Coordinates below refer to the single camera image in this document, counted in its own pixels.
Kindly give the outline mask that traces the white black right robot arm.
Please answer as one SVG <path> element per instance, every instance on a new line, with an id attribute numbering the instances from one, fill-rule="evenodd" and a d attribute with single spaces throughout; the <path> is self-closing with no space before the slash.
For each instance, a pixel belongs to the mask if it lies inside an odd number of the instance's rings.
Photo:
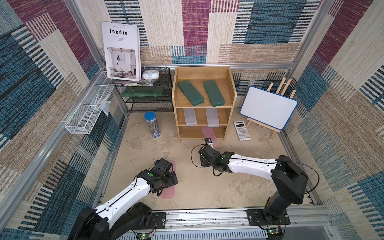
<path id="1" fill-rule="evenodd" d="M 233 152 L 221 154 L 211 145 L 199 149 L 201 167 L 212 167 L 222 173 L 240 173 L 261 177 L 272 181 L 276 192 L 268 198 L 261 213 L 254 219 L 262 219 L 268 225 L 276 225 L 286 220 L 286 209 L 301 205 L 306 194 L 308 175 L 289 157 L 280 155 L 277 159 L 257 159 L 244 157 Z"/>

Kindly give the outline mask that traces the green pencil case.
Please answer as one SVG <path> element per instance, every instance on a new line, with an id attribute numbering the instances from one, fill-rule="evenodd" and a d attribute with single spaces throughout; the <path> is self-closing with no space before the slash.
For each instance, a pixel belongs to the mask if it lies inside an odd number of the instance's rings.
<path id="1" fill-rule="evenodd" d="M 213 107 L 225 105 L 225 99 L 215 80 L 205 81 L 204 88 Z"/>
<path id="2" fill-rule="evenodd" d="M 178 86 L 193 106 L 204 103 L 204 97 L 189 80 L 179 82 Z"/>

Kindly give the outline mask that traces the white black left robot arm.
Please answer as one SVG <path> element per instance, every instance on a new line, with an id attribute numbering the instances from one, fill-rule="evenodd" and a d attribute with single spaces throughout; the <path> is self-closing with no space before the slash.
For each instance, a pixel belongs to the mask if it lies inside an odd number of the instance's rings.
<path id="1" fill-rule="evenodd" d="M 174 171 L 144 170 L 114 198 L 95 209 L 83 209 L 70 232 L 69 240 L 116 240 L 128 231 L 156 226 L 153 210 L 140 202 L 153 193 L 160 196 L 164 189 L 178 184 Z"/>

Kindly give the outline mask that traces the pink pencil case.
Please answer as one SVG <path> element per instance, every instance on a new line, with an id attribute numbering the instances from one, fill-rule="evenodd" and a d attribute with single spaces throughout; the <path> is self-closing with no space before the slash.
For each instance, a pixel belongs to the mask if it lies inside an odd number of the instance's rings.
<path id="1" fill-rule="evenodd" d="M 174 171 L 174 168 L 175 168 L 175 165 L 176 165 L 176 162 L 171 160 L 170 161 L 172 163 L 172 167 L 171 169 L 169 170 L 169 173 L 171 173 L 172 171 Z M 160 197 L 164 200 L 172 200 L 174 197 L 175 197 L 175 191 L 176 191 L 176 186 L 172 186 L 170 188 L 167 188 L 165 190 L 163 190 L 162 194 L 160 195 Z"/>
<path id="2" fill-rule="evenodd" d="M 208 126 L 202 126 L 202 131 L 204 135 L 204 139 L 210 138 L 212 143 L 214 144 L 216 141 L 216 134 L 214 128 L 209 128 Z"/>

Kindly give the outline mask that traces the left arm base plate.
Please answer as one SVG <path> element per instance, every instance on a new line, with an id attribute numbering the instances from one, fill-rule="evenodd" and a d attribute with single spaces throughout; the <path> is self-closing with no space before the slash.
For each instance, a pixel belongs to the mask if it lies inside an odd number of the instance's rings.
<path id="1" fill-rule="evenodd" d="M 151 219 L 147 229 L 162 230 L 162 229 L 165 229 L 166 223 L 167 223 L 166 212 L 152 212 Z"/>

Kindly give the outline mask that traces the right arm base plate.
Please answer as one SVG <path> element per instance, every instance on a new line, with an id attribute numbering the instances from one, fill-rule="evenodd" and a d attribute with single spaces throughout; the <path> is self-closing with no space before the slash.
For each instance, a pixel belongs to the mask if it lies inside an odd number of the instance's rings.
<path id="1" fill-rule="evenodd" d="M 246 210 L 247 218 L 250 226 L 277 226 L 277 225 L 290 225 L 291 221 L 286 210 L 278 217 L 273 215 L 264 214 L 263 209 L 249 209 Z"/>

